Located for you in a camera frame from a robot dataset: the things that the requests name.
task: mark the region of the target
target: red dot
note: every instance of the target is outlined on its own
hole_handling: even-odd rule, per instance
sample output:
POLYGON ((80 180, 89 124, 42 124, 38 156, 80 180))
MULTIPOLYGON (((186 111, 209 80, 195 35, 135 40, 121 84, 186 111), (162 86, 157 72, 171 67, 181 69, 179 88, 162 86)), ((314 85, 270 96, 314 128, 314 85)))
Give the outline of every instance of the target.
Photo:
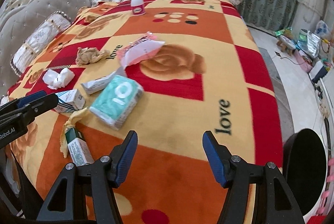
POLYGON ((168 216, 160 210, 145 210, 142 213, 142 221, 145 224, 168 224, 168 216))

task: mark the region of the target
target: pink label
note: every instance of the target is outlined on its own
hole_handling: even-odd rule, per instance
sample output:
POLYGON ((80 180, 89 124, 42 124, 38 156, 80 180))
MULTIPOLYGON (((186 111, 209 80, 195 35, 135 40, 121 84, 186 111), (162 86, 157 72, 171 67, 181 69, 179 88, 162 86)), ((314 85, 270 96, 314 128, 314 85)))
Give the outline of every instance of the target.
POLYGON ((139 16, 139 15, 145 14, 144 4, 132 7, 132 13, 135 16, 139 16))

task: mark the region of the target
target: bedspread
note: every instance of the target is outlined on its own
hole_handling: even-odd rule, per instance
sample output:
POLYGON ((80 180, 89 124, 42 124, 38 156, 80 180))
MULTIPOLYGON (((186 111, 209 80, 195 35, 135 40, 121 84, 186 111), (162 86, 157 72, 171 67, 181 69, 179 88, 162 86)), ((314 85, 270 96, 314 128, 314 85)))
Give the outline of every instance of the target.
MULTIPOLYGON (((119 67, 116 51, 147 31, 166 44, 151 60, 126 68, 145 90, 119 131, 93 114, 77 123, 93 158, 109 154, 129 130, 138 148, 126 181, 115 190, 125 224, 216 223, 226 190, 214 180, 202 148, 204 131, 247 162, 282 165, 277 103, 265 63, 237 10, 228 0, 144 0, 146 14, 132 16, 130 2, 101 2, 82 8, 70 28, 55 38, 10 90, 11 98, 39 90, 53 93, 42 77, 48 69, 70 68, 64 89, 110 74, 119 67), (95 64, 76 65, 78 47, 111 52, 95 64)), ((49 111, 11 144, 12 151, 45 198, 71 157, 59 137, 68 114, 49 111)), ((246 223, 251 223, 250 188, 246 223)), ((94 218, 87 198, 89 218, 94 218)))

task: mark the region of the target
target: metal bolt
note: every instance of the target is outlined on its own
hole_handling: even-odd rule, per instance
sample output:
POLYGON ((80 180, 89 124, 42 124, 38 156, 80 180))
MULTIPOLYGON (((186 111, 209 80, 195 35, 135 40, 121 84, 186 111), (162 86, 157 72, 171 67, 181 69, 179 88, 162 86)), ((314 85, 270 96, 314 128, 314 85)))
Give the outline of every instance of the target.
POLYGON ((74 164, 72 164, 72 163, 69 163, 69 164, 66 165, 67 170, 71 170, 73 167, 74 167, 74 164))
POLYGON ((101 162, 102 163, 106 163, 106 162, 108 162, 110 160, 110 157, 109 156, 102 156, 101 157, 101 162))
POLYGON ((233 162, 236 162, 236 163, 241 161, 241 158, 238 155, 233 155, 231 157, 231 159, 232 159, 233 162))
POLYGON ((273 168, 273 169, 276 167, 275 163, 273 163, 273 162, 267 163, 267 166, 270 167, 270 168, 273 168))

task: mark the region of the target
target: headboard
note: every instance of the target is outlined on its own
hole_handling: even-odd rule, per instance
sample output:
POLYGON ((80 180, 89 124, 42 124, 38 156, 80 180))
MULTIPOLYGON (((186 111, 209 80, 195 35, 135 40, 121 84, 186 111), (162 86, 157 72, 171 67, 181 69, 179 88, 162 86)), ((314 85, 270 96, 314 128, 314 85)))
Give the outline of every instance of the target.
POLYGON ((91 6, 91 0, 30 0, 1 19, 0 97, 18 80, 10 61, 33 31, 55 11, 63 11, 74 20, 83 6, 91 6))

